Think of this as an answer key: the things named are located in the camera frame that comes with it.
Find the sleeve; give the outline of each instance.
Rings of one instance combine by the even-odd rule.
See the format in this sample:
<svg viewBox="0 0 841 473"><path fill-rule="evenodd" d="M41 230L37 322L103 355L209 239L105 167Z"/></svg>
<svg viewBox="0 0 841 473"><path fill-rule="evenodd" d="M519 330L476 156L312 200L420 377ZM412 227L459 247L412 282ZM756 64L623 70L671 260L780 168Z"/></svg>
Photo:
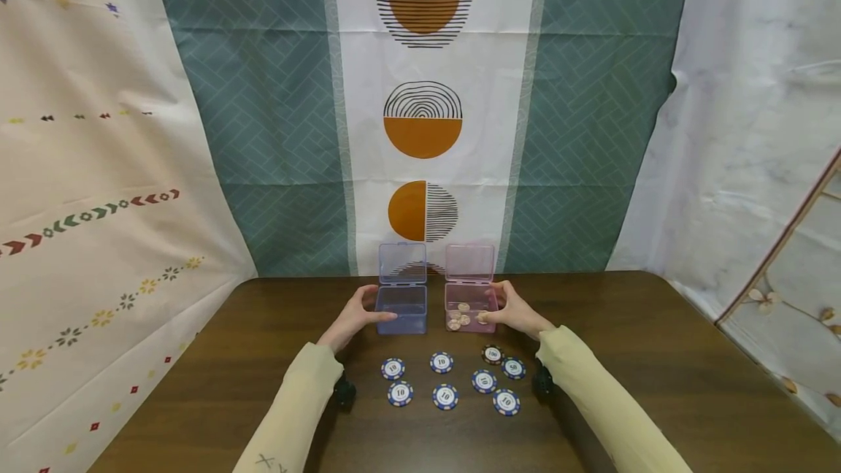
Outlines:
<svg viewBox="0 0 841 473"><path fill-rule="evenodd" d="M573 331L543 331L537 357L590 424L619 473L691 473L657 425Z"/></svg>
<svg viewBox="0 0 841 473"><path fill-rule="evenodd" d="M328 347L306 344L233 473L303 472L315 428L343 369Z"/></svg>

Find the black object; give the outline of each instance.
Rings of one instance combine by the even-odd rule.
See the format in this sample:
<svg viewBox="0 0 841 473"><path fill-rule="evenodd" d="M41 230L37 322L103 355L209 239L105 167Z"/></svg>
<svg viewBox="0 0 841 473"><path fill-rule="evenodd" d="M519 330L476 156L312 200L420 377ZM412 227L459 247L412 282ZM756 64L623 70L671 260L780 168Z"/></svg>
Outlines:
<svg viewBox="0 0 841 473"><path fill-rule="evenodd" d="M353 401L356 400L356 386L348 381L345 373L336 382L333 387L333 396L336 397L336 402L344 411L350 411L353 407Z"/></svg>
<svg viewBox="0 0 841 473"><path fill-rule="evenodd" d="M549 369L543 367L543 364L537 361L537 372L531 379L531 388L534 390L535 396L542 401L548 400L548 397L554 391L554 386Z"/></svg>

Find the clear plastic box lid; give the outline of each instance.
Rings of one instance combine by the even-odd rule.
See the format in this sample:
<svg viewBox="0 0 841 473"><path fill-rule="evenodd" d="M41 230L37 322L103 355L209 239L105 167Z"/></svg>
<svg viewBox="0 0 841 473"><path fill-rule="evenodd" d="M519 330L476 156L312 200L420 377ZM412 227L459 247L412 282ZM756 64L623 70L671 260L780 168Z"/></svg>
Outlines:
<svg viewBox="0 0 841 473"><path fill-rule="evenodd" d="M426 244L381 244L380 283L426 283Z"/></svg>
<svg viewBox="0 0 841 473"><path fill-rule="evenodd" d="M488 283L494 280L496 248L493 245L448 245L446 275L449 281Z"/></svg>

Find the curtain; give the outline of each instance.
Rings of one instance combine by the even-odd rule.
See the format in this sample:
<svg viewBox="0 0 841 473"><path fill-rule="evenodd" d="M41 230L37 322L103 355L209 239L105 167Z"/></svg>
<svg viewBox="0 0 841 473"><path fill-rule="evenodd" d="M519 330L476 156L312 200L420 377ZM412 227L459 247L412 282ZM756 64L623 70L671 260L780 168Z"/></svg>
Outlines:
<svg viewBox="0 0 841 473"><path fill-rule="evenodd" d="M815 204L763 266L837 157L840 19L839 0L686 0L677 87L608 263L662 275L713 320L746 300L726 333L836 437L837 201Z"/></svg>
<svg viewBox="0 0 841 473"><path fill-rule="evenodd" d="M416 1L164 0L260 274L377 274L419 240L437 272L459 242L603 270L683 0Z"/></svg>
<svg viewBox="0 0 841 473"><path fill-rule="evenodd" d="M0 0L0 471L84 472L255 275L161 0Z"/></svg>

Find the poker chip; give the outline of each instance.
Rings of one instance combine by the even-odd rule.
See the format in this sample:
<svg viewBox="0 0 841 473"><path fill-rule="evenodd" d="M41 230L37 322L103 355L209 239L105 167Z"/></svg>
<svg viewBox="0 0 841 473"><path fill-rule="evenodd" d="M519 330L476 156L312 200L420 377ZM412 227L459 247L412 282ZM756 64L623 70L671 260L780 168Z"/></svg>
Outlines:
<svg viewBox="0 0 841 473"><path fill-rule="evenodd" d="M430 358L429 366L438 374L444 374L453 370L453 357L443 351L435 353Z"/></svg>
<svg viewBox="0 0 841 473"><path fill-rule="evenodd" d="M520 412L520 397L510 389L499 389L494 393L494 409L500 415L513 417Z"/></svg>
<svg viewBox="0 0 841 473"><path fill-rule="evenodd" d="M502 349L499 349L496 345L486 345L485 349L482 350L482 359L492 366L501 364L504 357Z"/></svg>
<svg viewBox="0 0 841 473"><path fill-rule="evenodd" d="M391 402L392 406L403 407L412 401L414 396L415 390L407 381L396 381L391 387L388 387L388 401Z"/></svg>
<svg viewBox="0 0 841 473"><path fill-rule="evenodd" d="M458 406L458 391L449 384L436 385L432 390L432 403L442 411L449 411Z"/></svg>
<svg viewBox="0 0 841 473"><path fill-rule="evenodd" d="M506 358L502 361L502 374L511 380L521 380L526 376L526 366L519 358Z"/></svg>
<svg viewBox="0 0 841 473"><path fill-rule="evenodd" d="M389 358L380 366L380 372L384 379L397 380L406 372L406 364L400 358Z"/></svg>
<svg viewBox="0 0 841 473"><path fill-rule="evenodd" d="M492 393L496 390L496 377L487 369L478 369L470 378L474 389L483 395Z"/></svg>

